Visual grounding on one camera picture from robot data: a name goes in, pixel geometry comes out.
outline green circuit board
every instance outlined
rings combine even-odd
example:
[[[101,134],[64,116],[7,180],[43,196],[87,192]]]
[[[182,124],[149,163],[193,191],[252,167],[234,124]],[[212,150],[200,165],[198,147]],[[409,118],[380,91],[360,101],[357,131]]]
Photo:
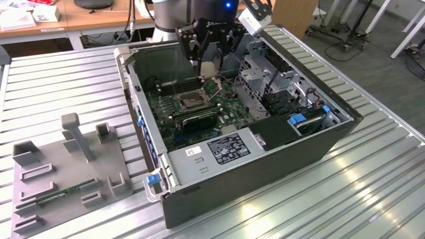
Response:
[[[233,94],[233,82],[217,78],[208,80],[197,89],[168,96],[161,96],[158,91],[146,92],[168,151],[236,131],[254,121]],[[189,134],[181,133],[184,120],[208,115],[217,117],[213,127]]]

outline gray floor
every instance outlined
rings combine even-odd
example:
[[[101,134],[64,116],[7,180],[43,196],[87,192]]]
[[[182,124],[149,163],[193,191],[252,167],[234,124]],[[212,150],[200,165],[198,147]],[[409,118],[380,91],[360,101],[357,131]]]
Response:
[[[320,0],[321,8],[328,10],[333,0]],[[334,16],[342,11],[348,0],[342,0]],[[364,7],[364,3],[357,3],[348,24],[353,27],[357,15]],[[365,30],[377,10],[370,8],[364,19],[361,29]],[[390,108],[393,112],[422,133],[425,134],[425,81],[420,80],[408,70],[405,65],[406,54],[393,60],[390,54],[405,38],[401,30],[406,22],[389,15],[384,15],[374,31],[369,35],[370,43],[364,52],[349,62],[332,60],[324,53],[330,44],[338,42],[318,32],[304,38],[309,47],[324,56],[324,58],[352,78],[352,80]],[[418,43],[425,38],[420,33],[413,42]],[[328,53],[337,59],[348,59],[360,50],[356,47],[345,53],[342,48],[332,48]],[[420,59],[425,66],[425,56]],[[413,71],[422,75],[424,72],[408,61]]]

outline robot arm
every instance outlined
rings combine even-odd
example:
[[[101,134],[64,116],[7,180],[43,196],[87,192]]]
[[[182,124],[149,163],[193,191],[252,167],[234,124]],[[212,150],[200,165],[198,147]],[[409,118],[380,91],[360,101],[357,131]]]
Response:
[[[213,62],[221,70],[222,59],[237,49],[245,30],[256,35],[270,23],[270,0],[268,4],[262,4],[260,0],[254,0],[254,3],[249,0],[242,2],[246,9],[238,17],[240,22],[236,22],[238,0],[196,0],[192,24],[176,29],[182,52],[198,76],[204,52],[212,42],[217,42]]]

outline desk leg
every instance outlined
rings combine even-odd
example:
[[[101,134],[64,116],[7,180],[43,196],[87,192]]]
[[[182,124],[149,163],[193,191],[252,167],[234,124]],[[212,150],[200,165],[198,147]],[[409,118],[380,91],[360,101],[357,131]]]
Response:
[[[397,56],[400,55],[401,51],[405,49],[405,47],[409,44],[412,38],[416,36],[418,31],[421,30],[421,28],[424,26],[424,23],[425,23],[425,16],[422,16],[422,18],[421,18],[420,22],[417,23],[416,27],[413,28],[412,32],[409,33],[409,35],[404,39],[402,43],[397,47],[396,51],[393,52],[393,54],[392,54],[392,58],[393,59],[397,58]]]
[[[350,14],[352,14],[352,11],[353,11],[353,9],[354,9],[354,6],[356,6],[357,2],[358,2],[358,0],[352,0],[350,5],[348,6],[348,9],[346,9],[346,11],[345,11],[345,13],[344,13],[344,15],[342,15],[342,18],[341,18],[341,22],[342,22],[342,23],[346,22],[348,17],[349,17]]]
[[[73,50],[83,50],[84,45],[81,42],[81,32],[80,31],[68,31],[67,36],[69,38]]]
[[[406,33],[410,30],[410,27],[413,26],[413,24],[418,20],[418,18],[422,15],[424,11],[425,11],[425,4],[424,4],[422,8],[420,9],[420,11],[417,12],[417,14],[414,15],[414,17],[412,18],[412,21],[406,25],[405,29],[402,30],[404,33]]]
[[[329,21],[332,19],[332,16],[333,16],[334,10],[337,9],[338,4],[340,4],[340,0],[333,0],[329,12],[326,13],[326,17],[324,20],[325,26],[328,26],[328,24],[329,24]]]
[[[385,12],[385,9],[388,7],[388,4],[390,3],[392,0],[385,0],[380,10],[378,10],[378,13],[377,15],[374,16],[372,22],[370,22],[370,25],[368,26],[368,29],[366,29],[366,34],[369,34],[372,31],[373,31],[373,28],[374,26],[377,25],[382,15],[384,15],[384,12]]]

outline cart wheel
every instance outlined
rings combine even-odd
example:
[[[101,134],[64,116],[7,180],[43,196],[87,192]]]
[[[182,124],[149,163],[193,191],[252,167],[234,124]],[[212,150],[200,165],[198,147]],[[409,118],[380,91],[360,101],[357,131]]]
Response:
[[[313,29],[309,28],[308,31],[306,31],[306,35],[308,35],[308,36],[312,36],[312,34],[313,34]]]

